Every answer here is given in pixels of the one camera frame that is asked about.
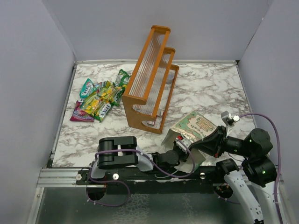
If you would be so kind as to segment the green Fox's snack packet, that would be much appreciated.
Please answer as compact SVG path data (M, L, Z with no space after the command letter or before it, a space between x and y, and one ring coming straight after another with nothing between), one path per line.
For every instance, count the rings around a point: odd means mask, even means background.
M113 107L109 102L103 102L94 113L94 118L101 122Z

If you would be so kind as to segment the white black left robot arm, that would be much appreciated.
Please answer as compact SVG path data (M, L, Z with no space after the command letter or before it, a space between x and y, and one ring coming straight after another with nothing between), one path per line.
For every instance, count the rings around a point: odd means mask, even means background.
M98 184L108 170L135 166L141 172L151 172L156 169L156 165L170 169L179 164L179 155L174 150L162 154L147 154L139 148L134 136L107 137L99 140L87 179L93 184Z

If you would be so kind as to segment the teal snack packet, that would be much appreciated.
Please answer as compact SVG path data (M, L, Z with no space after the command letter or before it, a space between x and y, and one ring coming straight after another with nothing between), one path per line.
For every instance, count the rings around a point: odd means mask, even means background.
M81 91L79 93L80 98L87 98L90 94L97 90L98 86L98 83L94 84L93 81L88 78L81 88Z

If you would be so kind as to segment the green patterned paper bag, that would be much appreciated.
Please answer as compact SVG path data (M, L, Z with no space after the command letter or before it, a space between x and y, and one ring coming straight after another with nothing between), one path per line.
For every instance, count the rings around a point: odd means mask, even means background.
M193 110L169 128L158 152L165 153L172 150L175 138L178 136L182 136L194 143L209 136L216 128L217 125L208 120L197 110ZM188 157L186 161L180 160L180 164L174 168L176 171L188 174L191 172L193 167L198 168L199 165L206 160L207 154L199 151L198 149L191 149L190 151L195 162L193 163L190 157Z

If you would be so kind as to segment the yellow green striped packet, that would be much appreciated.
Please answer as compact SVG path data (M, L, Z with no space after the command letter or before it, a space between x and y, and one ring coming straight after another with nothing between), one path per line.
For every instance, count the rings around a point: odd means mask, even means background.
M97 83L96 87L98 97L111 105L119 106L121 97L127 86L125 84L116 84L107 80Z

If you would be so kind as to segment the purple berry snack packet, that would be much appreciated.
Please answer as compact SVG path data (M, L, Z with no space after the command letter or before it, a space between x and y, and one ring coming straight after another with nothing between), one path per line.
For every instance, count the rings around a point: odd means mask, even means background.
M83 111L80 106L83 103L82 100L77 100L73 113L70 117L70 121L74 122L94 122L94 117Z

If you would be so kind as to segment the yellow fruit snack packet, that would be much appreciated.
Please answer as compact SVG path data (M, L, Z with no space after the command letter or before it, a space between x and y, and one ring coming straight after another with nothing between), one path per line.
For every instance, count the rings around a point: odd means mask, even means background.
M98 96L96 91L94 91L83 101L80 109L93 116L101 104L102 98Z

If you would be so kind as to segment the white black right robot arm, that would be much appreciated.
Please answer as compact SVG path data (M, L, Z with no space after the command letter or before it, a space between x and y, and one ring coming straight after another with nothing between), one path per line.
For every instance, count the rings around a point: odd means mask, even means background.
M273 145L265 130L255 128L241 140L228 136L226 128L219 126L211 135L192 143L190 147L215 158L220 157L224 152L244 157L242 169L255 193L250 191L237 164L232 159L216 163L215 179L229 185L251 223L287 223L284 210L280 207L278 171L267 156Z

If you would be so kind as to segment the green apple tea packet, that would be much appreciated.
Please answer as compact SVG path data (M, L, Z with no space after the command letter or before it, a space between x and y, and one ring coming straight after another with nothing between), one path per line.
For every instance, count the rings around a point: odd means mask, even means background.
M119 73L115 80L116 86L126 86L129 83L130 75L123 69L119 70Z

